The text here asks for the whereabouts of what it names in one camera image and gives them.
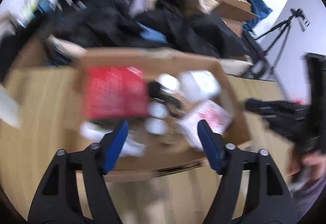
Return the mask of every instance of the tripod head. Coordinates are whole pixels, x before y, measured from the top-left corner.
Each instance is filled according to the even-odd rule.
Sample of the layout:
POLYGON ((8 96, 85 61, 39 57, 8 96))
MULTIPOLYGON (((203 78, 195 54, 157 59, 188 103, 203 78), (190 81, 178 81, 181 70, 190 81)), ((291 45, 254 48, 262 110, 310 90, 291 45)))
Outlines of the tripod head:
POLYGON ((304 11, 302 9, 300 9, 300 8, 297 9, 297 10, 295 10, 295 9, 290 9, 290 10, 292 12, 291 18, 295 17, 295 18, 301 18, 302 19, 304 25, 302 24, 300 19, 298 21, 299 21, 302 32, 304 32, 305 31, 304 27, 308 27, 309 24, 310 24, 309 21, 307 20, 306 16, 304 15, 304 11))

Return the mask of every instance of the blue object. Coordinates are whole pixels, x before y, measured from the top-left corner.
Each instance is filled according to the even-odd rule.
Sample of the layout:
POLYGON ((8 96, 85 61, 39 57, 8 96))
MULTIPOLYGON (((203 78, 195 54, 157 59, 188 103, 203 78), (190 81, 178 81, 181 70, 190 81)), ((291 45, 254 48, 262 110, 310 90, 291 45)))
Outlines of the blue object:
POLYGON ((162 43, 167 43, 165 35, 162 33, 155 31, 147 26, 142 25, 141 23, 138 23, 142 28, 144 28, 144 31, 140 33, 141 37, 147 40, 151 41, 157 41, 162 43))
POLYGON ((273 10, 269 8, 263 0, 247 0, 251 4, 251 12, 258 15, 243 24, 245 31, 252 32, 252 29, 263 19, 265 19, 273 10))
POLYGON ((104 137, 115 137, 110 147, 105 152, 105 163, 103 165, 103 172, 107 174, 110 170, 113 170, 115 163, 118 160, 119 154, 122 150, 124 142, 128 136, 129 125, 127 121, 124 121, 120 127, 113 130, 112 133, 106 134, 104 137))
MULTIPOLYGON (((211 139, 211 136, 221 137, 221 135, 213 133, 206 120, 201 120, 198 123, 197 131, 198 137, 200 139, 200 142, 202 143, 205 155, 209 161, 211 168, 215 170, 218 174, 221 174, 222 169, 224 168, 224 154, 218 150, 217 146, 215 146, 214 142, 211 139)), ((222 144, 221 146, 219 146, 219 148, 223 149, 223 140, 221 142, 222 144)))

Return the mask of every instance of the white bottle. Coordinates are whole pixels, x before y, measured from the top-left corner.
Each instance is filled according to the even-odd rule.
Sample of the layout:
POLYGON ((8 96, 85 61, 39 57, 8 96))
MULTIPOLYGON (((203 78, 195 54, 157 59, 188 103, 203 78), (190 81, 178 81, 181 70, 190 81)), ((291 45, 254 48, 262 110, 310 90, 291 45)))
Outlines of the white bottle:
POLYGON ((218 95, 221 86, 207 70, 185 71, 179 74, 180 90, 191 102, 204 101, 218 95))

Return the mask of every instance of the red object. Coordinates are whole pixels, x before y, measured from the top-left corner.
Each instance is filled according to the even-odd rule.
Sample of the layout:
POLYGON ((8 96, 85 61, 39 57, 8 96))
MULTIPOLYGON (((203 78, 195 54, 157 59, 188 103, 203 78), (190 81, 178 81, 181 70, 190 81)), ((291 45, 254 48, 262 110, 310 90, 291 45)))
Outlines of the red object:
POLYGON ((148 91, 135 67, 89 69, 84 115, 88 119, 147 116, 148 91))

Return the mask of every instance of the screw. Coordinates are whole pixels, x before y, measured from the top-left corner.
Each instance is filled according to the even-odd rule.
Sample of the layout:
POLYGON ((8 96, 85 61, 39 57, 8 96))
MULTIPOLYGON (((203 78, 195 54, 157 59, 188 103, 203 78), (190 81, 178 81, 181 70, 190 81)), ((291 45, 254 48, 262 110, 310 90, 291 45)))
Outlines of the screw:
POLYGON ((226 147, 228 150, 234 150, 234 149, 235 149, 235 145, 232 144, 232 143, 227 143, 227 144, 225 144, 225 147, 226 147))
POLYGON ((58 156, 62 156, 62 155, 65 155, 66 154, 66 151, 64 149, 60 149, 57 151, 57 155, 58 156))
POLYGON ((100 147, 100 144, 98 144, 98 143, 92 143, 91 144, 91 149, 92 150, 97 150, 99 147, 100 147))
POLYGON ((263 155, 263 156, 268 156, 268 151, 267 150, 265 150, 265 149, 261 149, 260 151, 259 151, 259 153, 261 154, 261 155, 263 155))

